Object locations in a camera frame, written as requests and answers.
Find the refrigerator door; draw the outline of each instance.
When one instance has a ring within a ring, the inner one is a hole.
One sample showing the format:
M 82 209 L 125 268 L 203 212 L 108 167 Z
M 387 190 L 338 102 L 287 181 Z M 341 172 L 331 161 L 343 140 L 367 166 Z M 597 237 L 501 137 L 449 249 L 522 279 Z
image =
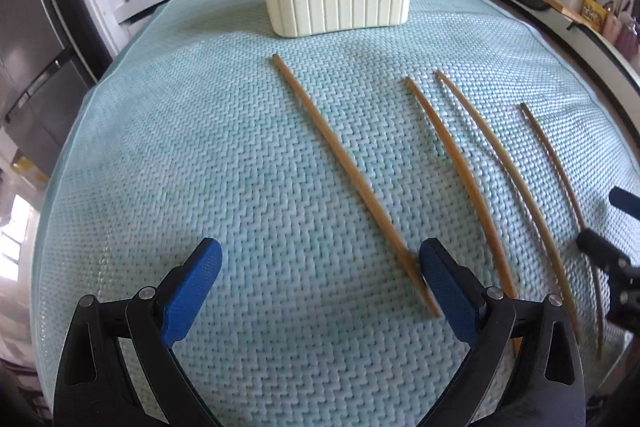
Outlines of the refrigerator door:
M 53 172 L 88 91 L 83 71 L 73 57 L 12 110 L 4 126 L 18 149 L 47 176 Z
M 64 50 L 66 39 L 47 14 L 48 0 L 0 0 L 0 62 L 24 92 Z

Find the yellow object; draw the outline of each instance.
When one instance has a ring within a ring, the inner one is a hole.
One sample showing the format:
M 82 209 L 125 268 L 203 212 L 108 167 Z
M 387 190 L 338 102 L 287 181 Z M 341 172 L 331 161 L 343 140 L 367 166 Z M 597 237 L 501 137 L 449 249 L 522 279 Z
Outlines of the yellow object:
M 605 20 L 607 20 L 607 12 L 602 6 L 600 6 L 594 0 L 584 0 L 582 5 L 582 16 L 589 23 L 589 26 L 596 30 L 598 33 L 602 32 Z

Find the woven textured mat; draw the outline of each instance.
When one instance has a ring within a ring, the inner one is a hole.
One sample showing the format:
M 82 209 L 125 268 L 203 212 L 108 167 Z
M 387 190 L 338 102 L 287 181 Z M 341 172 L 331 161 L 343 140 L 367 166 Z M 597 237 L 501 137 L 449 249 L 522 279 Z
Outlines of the woven textured mat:
M 305 110 L 279 53 L 417 251 L 438 237 L 497 284 L 462 182 L 402 79 L 418 81 L 455 135 L 523 298 L 558 291 L 531 220 L 492 150 L 433 78 L 442 68 L 510 151 L 558 244 L 586 334 L 588 391 L 622 352 L 595 305 L 577 225 L 517 104 L 556 148 L 589 225 L 625 251 L 639 224 L 606 201 L 640 175 L 594 93 L 529 25 L 487 0 L 411 0 L 409 22 L 303 39 L 275 36 L 264 0 L 173 0 L 85 100 L 47 195 L 33 274 L 38 370 L 52 398 L 78 298 L 157 284 L 202 237 L 223 266 L 175 353 L 229 426 L 415 425 L 466 353 L 432 319 Z M 606 284 L 603 290 L 607 297 Z M 154 404 L 131 346 L 142 402 Z M 506 357 L 481 413 L 495 406 Z

